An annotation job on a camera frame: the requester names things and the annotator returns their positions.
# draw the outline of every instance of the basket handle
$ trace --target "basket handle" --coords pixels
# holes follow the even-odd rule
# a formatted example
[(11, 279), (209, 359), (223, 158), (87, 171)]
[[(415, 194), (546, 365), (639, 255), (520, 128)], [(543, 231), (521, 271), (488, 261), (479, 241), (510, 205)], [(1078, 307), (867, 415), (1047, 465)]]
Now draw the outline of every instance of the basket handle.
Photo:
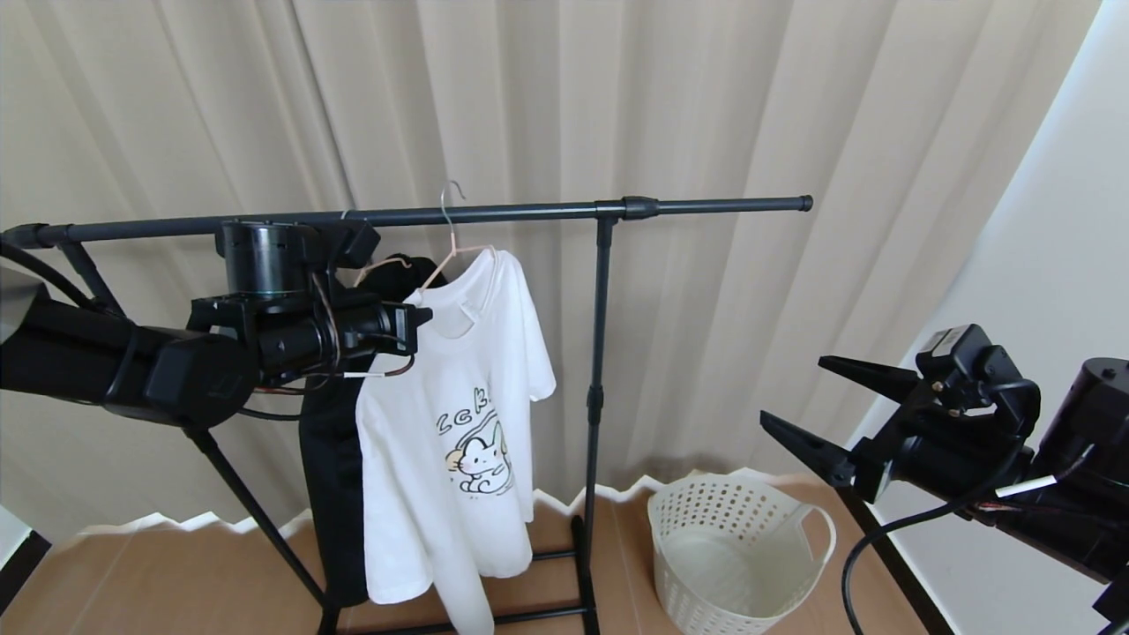
[(796, 507), (796, 511), (793, 512), (790, 516), (788, 516), (788, 520), (786, 520), (782, 525), (780, 525), (780, 529), (787, 528), (789, 530), (798, 531), (804, 536), (806, 540), (807, 532), (804, 531), (804, 527), (799, 523), (802, 523), (804, 519), (806, 519), (807, 515), (811, 514), (812, 512), (819, 512), (820, 515), (823, 516), (823, 521), (828, 523), (828, 534), (829, 534), (828, 549), (823, 553), (823, 557), (817, 559), (820, 573), (822, 574), (823, 567), (828, 565), (828, 562), (831, 560), (831, 556), (833, 556), (835, 553), (835, 523), (834, 521), (831, 520), (831, 514), (829, 514), (828, 511), (824, 510), (823, 507), (803, 503), (798, 507)]

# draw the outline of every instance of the laundry basket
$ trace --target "laundry basket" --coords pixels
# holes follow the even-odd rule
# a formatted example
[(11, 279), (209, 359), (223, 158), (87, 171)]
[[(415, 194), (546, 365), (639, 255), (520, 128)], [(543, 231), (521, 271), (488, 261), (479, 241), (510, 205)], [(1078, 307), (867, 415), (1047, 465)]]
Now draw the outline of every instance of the laundry basket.
[[(802, 521), (819, 512), (826, 551), (812, 555)], [(655, 590), (686, 635), (763, 633), (803, 602), (835, 548), (835, 527), (751, 476), (674, 481), (647, 504), (655, 541)]]

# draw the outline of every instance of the hanger hook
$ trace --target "hanger hook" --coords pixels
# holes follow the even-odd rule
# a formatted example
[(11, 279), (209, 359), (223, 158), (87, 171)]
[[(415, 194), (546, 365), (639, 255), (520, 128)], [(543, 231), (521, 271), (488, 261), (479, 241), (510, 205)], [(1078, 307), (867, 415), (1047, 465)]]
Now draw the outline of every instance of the hanger hook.
[(452, 184), (455, 185), (456, 190), (458, 190), (458, 195), (462, 197), (464, 201), (466, 200), (466, 194), (463, 193), (463, 186), (460, 185), (458, 181), (455, 181), (454, 179), (450, 179), (446, 183), (444, 183), (443, 189), (439, 190), (439, 211), (443, 212), (443, 217), (447, 219), (447, 225), (449, 225), (450, 230), (454, 232), (455, 225), (454, 223), (450, 221), (450, 217), (447, 216), (447, 185)]

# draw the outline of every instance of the beige curtain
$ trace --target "beige curtain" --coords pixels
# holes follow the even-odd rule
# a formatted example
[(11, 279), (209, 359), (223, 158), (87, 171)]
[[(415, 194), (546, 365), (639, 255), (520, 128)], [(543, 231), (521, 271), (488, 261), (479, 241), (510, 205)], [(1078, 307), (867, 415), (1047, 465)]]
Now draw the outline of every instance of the beige curtain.
[[(816, 358), (902, 356), (1096, 6), (9, 1), (0, 211), (7, 227), (432, 206), (448, 177), (480, 205), (811, 193), (806, 215), (621, 224), (612, 256), (601, 481), (791, 470), (758, 411), (847, 438), (869, 394)], [(525, 266), (560, 380), (535, 411), (536, 482), (570, 499), (593, 224), (460, 232)], [(378, 255), (444, 253), (443, 229), (383, 235)], [(183, 325), (190, 298), (225, 289), (207, 238), (89, 249), (140, 323)], [(154, 511), (245, 515), (175, 429), (0, 407), (2, 502), (51, 539)], [(296, 425), (236, 418), (217, 437), (277, 521), (306, 505)]]

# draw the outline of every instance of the cartoon rabbit print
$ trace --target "cartoon rabbit print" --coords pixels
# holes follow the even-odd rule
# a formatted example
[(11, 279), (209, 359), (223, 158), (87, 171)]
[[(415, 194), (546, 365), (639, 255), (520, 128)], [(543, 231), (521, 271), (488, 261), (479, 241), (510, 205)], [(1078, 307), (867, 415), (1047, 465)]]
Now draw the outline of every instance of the cartoon rabbit print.
[(513, 472), (506, 454), (501, 423), (495, 423), (490, 442), (471, 437), (463, 450), (448, 456), (448, 466), (470, 477), (458, 484), (460, 489), (472, 494), (498, 494), (509, 488)]

